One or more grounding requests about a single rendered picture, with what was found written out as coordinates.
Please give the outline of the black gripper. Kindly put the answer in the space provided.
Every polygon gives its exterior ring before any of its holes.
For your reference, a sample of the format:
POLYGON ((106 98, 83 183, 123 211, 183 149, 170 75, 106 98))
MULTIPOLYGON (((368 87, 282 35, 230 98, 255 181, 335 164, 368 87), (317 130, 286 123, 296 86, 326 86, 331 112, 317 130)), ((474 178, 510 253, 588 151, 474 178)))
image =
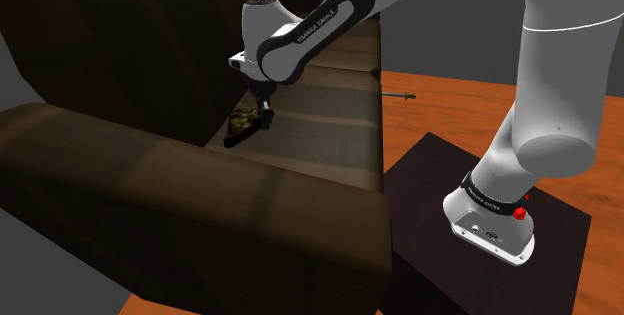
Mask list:
POLYGON ((270 97, 276 92, 277 84, 273 81, 259 81, 250 79, 249 90, 255 97, 259 108, 261 129, 268 130, 272 124, 274 112, 271 106, 270 97))

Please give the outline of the green brown pizza slice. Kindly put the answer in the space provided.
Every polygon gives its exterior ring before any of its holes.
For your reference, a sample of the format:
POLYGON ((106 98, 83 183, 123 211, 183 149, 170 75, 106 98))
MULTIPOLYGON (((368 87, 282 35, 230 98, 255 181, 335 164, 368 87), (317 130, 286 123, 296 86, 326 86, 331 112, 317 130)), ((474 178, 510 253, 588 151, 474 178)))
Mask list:
POLYGON ((257 108, 236 108, 227 121, 224 147, 233 148, 261 129, 261 119, 257 108))

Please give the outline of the brown sofa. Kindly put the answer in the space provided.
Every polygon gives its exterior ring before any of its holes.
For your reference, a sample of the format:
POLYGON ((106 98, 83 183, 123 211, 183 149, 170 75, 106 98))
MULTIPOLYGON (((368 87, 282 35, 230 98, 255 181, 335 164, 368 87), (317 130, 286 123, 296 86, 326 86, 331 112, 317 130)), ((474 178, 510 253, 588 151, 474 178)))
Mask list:
POLYGON ((0 110, 0 209, 132 293, 199 315, 375 315, 392 269, 375 13, 256 101, 228 65, 301 0, 0 0, 35 92, 0 110))

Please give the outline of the dark robot stand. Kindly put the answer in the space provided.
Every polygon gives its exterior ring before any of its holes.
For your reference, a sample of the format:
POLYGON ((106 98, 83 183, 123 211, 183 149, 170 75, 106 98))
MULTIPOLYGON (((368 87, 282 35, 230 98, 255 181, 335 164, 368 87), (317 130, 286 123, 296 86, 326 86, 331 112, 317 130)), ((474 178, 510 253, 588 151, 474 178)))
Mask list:
POLYGON ((458 238, 442 201, 477 156, 428 133, 384 175, 392 274, 384 315, 572 315, 590 215, 533 188, 535 251, 512 266, 458 238))

